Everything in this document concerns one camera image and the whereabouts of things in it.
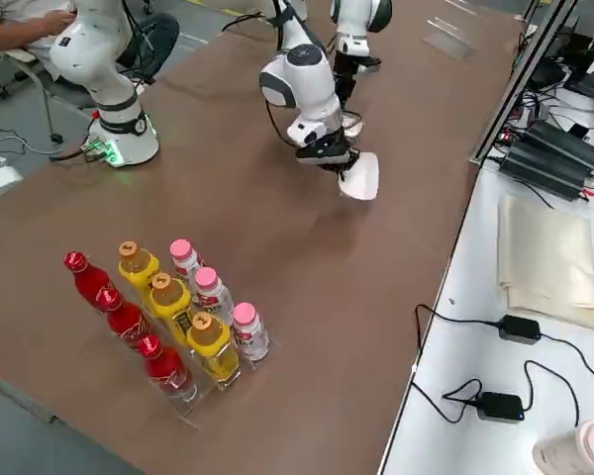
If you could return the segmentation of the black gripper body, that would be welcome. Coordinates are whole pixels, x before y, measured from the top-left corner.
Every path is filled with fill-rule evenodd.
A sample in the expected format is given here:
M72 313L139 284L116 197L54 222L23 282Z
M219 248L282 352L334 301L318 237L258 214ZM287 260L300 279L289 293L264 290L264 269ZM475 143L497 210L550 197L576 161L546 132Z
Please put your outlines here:
M336 83L337 94L351 94L355 86L355 75L357 74L358 63L355 55L347 54L339 50L335 53L333 74Z
M299 148L296 158L300 163L314 165L348 165L352 161L345 138L335 141L327 138L312 142Z

